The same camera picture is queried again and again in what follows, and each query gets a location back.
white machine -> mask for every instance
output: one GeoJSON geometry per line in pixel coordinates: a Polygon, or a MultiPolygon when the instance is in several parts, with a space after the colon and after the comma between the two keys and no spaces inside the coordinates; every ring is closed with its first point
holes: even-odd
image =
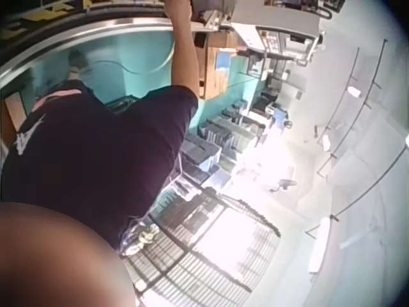
{"type": "Polygon", "coordinates": [[[320,16],[265,5],[265,0],[237,0],[231,25],[249,48],[300,66],[311,60],[320,39],[320,16]]]}

floor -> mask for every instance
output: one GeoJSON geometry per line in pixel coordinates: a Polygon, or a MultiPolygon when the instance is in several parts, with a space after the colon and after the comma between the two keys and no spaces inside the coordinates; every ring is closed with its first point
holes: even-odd
{"type": "MultiPolygon", "coordinates": [[[[111,36],[78,45],[75,48],[88,57],[92,67],[81,79],[104,104],[125,95],[143,97],[149,91],[171,83],[173,42],[172,33],[150,32],[111,36]]],[[[65,80],[69,52],[60,51],[39,61],[8,85],[5,94],[19,91],[29,113],[35,97],[41,97],[50,87],[65,80]]],[[[253,100],[259,81],[241,74],[246,67],[246,58],[237,56],[232,59],[228,91],[199,102],[191,129],[238,99],[253,100]]]]}

dark purple t-shirt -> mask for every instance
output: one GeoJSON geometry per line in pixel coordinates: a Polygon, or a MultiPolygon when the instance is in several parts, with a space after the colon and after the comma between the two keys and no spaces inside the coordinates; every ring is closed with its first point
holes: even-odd
{"type": "Polygon", "coordinates": [[[2,201],[66,214],[114,249],[131,217],[152,206],[170,174],[197,98],[168,86],[113,114],[90,92],[31,113],[2,172],[2,201]]]}

person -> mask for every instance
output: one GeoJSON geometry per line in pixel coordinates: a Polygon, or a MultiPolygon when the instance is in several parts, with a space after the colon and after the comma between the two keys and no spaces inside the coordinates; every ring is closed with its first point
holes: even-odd
{"type": "Polygon", "coordinates": [[[36,103],[10,148],[2,201],[70,216],[119,251],[124,232],[147,213],[172,171],[197,110],[190,1],[166,0],[165,13],[175,41],[171,85],[116,115],[79,80],[86,61],[72,54],[68,80],[36,103]]]}
{"type": "Polygon", "coordinates": [[[118,254],[63,214],[0,204],[0,250],[1,306],[135,307],[118,254]]]}

hand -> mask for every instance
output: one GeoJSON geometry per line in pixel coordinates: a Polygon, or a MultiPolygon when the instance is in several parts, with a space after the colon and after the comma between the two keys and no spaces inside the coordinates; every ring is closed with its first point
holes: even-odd
{"type": "Polygon", "coordinates": [[[172,23],[189,22],[192,7],[189,0],[165,0],[165,13],[172,23]]]}

